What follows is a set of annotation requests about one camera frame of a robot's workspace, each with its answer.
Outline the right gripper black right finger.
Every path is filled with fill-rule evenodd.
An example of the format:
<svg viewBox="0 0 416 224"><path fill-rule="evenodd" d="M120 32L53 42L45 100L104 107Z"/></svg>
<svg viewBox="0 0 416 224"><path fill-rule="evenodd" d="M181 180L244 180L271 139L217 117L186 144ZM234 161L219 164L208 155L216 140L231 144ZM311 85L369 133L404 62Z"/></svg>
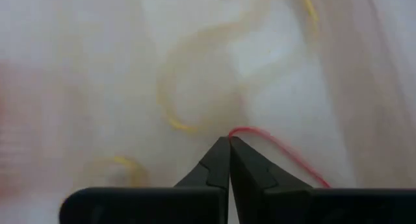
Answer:
<svg viewBox="0 0 416 224"><path fill-rule="evenodd" d="M314 188L232 137L241 224L416 224L416 190Z"/></svg>

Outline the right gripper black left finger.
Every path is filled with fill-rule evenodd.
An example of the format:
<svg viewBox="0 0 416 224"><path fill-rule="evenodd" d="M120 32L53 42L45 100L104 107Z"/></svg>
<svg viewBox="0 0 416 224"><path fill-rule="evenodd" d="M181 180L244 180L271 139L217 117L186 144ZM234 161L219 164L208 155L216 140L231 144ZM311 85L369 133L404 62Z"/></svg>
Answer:
<svg viewBox="0 0 416 224"><path fill-rule="evenodd" d="M175 186L90 187L63 202L60 224L226 224L230 144L220 137Z"/></svg>

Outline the red rubber band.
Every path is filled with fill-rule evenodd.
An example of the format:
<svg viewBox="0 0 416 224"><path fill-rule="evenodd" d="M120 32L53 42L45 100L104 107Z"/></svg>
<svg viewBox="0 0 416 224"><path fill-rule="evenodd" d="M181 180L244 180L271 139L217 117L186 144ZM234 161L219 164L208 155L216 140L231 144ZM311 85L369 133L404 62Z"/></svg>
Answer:
<svg viewBox="0 0 416 224"><path fill-rule="evenodd" d="M313 167L311 167L305 160L302 159L300 155L296 153L295 150L291 149L289 146L285 145L281 140L271 135L271 133L257 128L257 127L235 127L228 132L228 138L236 135L237 133L248 132L250 134L255 134L265 140L270 141L274 144L287 158L294 162L298 167L302 168L306 173L313 177L322 187L331 188L331 185L318 173Z"/></svg>

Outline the yellow rubber band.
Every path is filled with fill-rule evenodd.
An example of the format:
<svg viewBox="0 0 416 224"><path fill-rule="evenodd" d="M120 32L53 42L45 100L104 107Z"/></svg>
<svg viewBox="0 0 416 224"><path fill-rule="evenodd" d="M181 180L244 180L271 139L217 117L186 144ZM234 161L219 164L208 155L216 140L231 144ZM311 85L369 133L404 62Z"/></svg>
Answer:
<svg viewBox="0 0 416 224"><path fill-rule="evenodd" d="M189 55L195 58L221 48L247 34L249 26L249 23L243 21L212 25L182 38L169 50L164 62L159 66L157 98L170 126L184 132L197 132L208 126L208 123L204 122L188 125L181 121L170 92L175 90L178 76L187 72Z"/></svg>
<svg viewBox="0 0 416 224"><path fill-rule="evenodd" d="M143 187L148 185L148 173L140 163L124 156L114 156L92 162L88 174L109 186Z"/></svg>
<svg viewBox="0 0 416 224"><path fill-rule="evenodd" d="M313 5L312 0L302 0L304 5L305 5L305 9L307 10L311 21L316 25L319 22L319 15Z"/></svg>

